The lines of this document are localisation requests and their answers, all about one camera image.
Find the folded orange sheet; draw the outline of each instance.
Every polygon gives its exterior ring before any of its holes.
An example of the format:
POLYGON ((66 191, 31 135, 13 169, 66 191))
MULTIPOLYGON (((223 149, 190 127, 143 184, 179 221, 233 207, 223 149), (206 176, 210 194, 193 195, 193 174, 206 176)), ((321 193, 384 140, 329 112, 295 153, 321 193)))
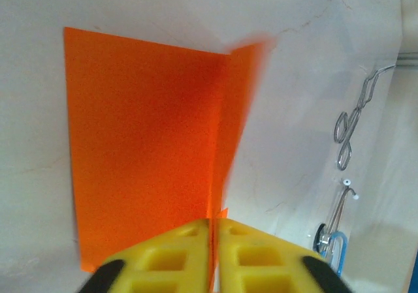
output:
POLYGON ((216 218, 267 41, 223 55, 68 27, 64 35, 82 269, 216 218))

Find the blue edge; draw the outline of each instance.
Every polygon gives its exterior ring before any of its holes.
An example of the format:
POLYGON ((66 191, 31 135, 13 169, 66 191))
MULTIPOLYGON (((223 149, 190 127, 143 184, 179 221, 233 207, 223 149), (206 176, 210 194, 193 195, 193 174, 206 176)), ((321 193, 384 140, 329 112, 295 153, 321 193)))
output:
MULTIPOLYGON (((330 235, 329 241, 332 241, 336 238, 341 238, 341 240, 342 240, 341 253, 340 253, 340 257, 338 259, 338 267, 337 267, 337 270, 336 270, 337 276, 341 277, 342 268, 344 267, 344 262, 346 261, 348 239, 343 232, 335 231, 333 234, 330 235)), ((323 258, 325 258, 327 256, 327 251, 321 252, 321 256, 323 258)))
POLYGON ((415 265, 413 267, 410 289, 408 290, 408 293, 418 293, 418 255, 417 258, 415 258, 415 265))

